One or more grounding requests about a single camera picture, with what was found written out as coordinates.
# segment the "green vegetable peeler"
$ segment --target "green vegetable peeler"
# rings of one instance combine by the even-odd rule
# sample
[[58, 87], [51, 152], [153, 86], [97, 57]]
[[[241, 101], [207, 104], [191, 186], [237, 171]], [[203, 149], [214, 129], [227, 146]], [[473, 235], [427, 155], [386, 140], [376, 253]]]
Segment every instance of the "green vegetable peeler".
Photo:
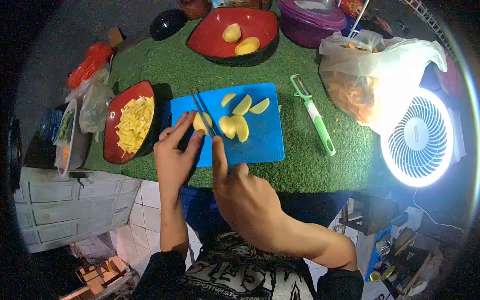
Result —
[[322, 144], [324, 145], [325, 151], [327, 152], [328, 156], [334, 156], [336, 151], [332, 144], [332, 139], [330, 139], [330, 135], [328, 134], [327, 128], [322, 120], [322, 117], [318, 113], [317, 107], [312, 101], [312, 95], [308, 91], [307, 87], [303, 83], [300, 75], [295, 74], [290, 76], [290, 81], [292, 81], [293, 86], [297, 90], [294, 94], [295, 97], [300, 97], [303, 99], [303, 105], [308, 111], [310, 118], [312, 119], [313, 124], [315, 125], [315, 129], [317, 130], [318, 136], [320, 136], [320, 140], [322, 140]]

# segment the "blue cutting board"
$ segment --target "blue cutting board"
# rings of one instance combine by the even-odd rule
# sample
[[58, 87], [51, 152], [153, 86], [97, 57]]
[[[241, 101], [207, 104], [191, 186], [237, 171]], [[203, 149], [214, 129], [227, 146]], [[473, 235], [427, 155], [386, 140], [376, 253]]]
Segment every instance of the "blue cutting board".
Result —
[[[220, 103], [223, 96], [228, 93], [237, 95], [223, 108]], [[248, 139], [243, 143], [238, 141], [237, 136], [231, 140], [220, 129], [216, 131], [223, 138], [228, 163], [235, 165], [240, 162], [253, 164], [283, 160], [285, 151], [283, 148], [282, 125], [280, 123], [275, 84], [249, 84], [202, 92], [200, 93], [203, 102], [201, 106], [212, 117], [218, 128], [218, 119], [223, 116], [231, 116], [233, 109], [247, 94], [252, 97], [252, 107], [265, 98], [270, 99], [270, 105], [259, 115], [247, 112], [243, 116], [247, 121], [250, 132]], [[172, 125], [177, 122], [184, 111], [189, 110], [197, 110], [192, 96], [188, 95], [173, 99], [170, 107]], [[207, 135], [197, 167], [210, 167], [211, 165], [212, 140]]]

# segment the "finger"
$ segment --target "finger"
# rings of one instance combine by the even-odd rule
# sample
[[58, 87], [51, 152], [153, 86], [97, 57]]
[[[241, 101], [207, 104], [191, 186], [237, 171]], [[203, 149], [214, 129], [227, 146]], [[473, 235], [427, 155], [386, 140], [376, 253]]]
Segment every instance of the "finger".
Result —
[[204, 135], [205, 133], [203, 130], [198, 130], [190, 138], [187, 149], [183, 153], [183, 156], [188, 159], [189, 163], [193, 162], [195, 159], [195, 155], [197, 154], [198, 147], [200, 146], [200, 142]]
[[239, 163], [233, 167], [233, 174], [248, 176], [248, 166], [246, 163]]
[[216, 136], [212, 140], [212, 167], [213, 167], [213, 184], [227, 177], [228, 163], [225, 155], [223, 140], [220, 136]]
[[173, 126], [173, 129], [177, 128], [187, 117], [188, 112], [184, 111], [181, 115], [180, 118], [178, 118], [177, 122], [175, 122], [175, 125]]
[[187, 132], [190, 125], [195, 119], [196, 111], [190, 111], [185, 119], [180, 124], [175, 124], [175, 130], [168, 136], [168, 142], [176, 148], [180, 140], [182, 139], [185, 132]]
[[165, 128], [162, 133], [159, 135], [158, 140], [161, 141], [165, 139], [169, 134], [173, 132], [173, 127], [167, 127]]

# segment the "red bowl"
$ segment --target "red bowl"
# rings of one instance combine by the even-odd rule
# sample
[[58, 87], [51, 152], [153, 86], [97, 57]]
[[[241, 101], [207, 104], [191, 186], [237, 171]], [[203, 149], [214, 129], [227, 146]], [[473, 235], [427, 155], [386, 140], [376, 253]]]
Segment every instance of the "red bowl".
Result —
[[[241, 38], [227, 43], [222, 33], [229, 25], [238, 23]], [[235, 55], [235, 47], [244, 39], [256, 36], [260, 48], [244, 55]], [[278, 46], [278, 18], [271, 11], [250, 8], [222, 7], [209, 13], [192, 31], [186, 45], [205, 58], [226, 64], [252, 64], [269, 58]]]
[[137, 153], [125, 153], [122, 158], [123, 150], [120, 148], [117, 143], [120, 140], [119, 136], [116, 134], [118, 130], [115, 126], [120, 123], [120, 116], [122, 109], [130, 100], [138, 99], [140, 96], [153, 97], [153, 89], [148, 80], [141, 81], [137, 84], [132, 85], [121, 94], [116, 96], [108, 106], [108, 115], [107, 122], [105, 123], [105, 133], [103, 138], [103, 158], [112, 164], [124, 164], [133, 158], [143, 156], [153, 149], [152, 143], [152, 132], [155, 127], [155, 122], [158, 119], [157, 113], [157, 104], [155, 103], [154, 116], [152, 124], [150, 124], [150, 129], [142, 145], [138, 149]]

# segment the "green vegetable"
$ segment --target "green vegetable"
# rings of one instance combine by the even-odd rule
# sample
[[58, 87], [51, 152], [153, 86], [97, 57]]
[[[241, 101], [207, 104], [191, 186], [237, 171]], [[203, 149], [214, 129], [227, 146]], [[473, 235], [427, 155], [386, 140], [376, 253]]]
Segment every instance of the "green vegetable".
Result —
[[61, 124], [60, 124], [60, 127], [59, 127], [59, 132], [57, 134], [57, 140], [64, 140], [65, 139], [65, 135], [67, 134], [68, 132], [68, 127], [69, 127], [69, 124], [70, 124], [70, 120], [72, 120], [72, 117], [73, 117], [73, 111], [74, 109], [70, 109], [67, 114], [65, 115], [65, 117], [63, 117], [62, 121], [61, 121]]

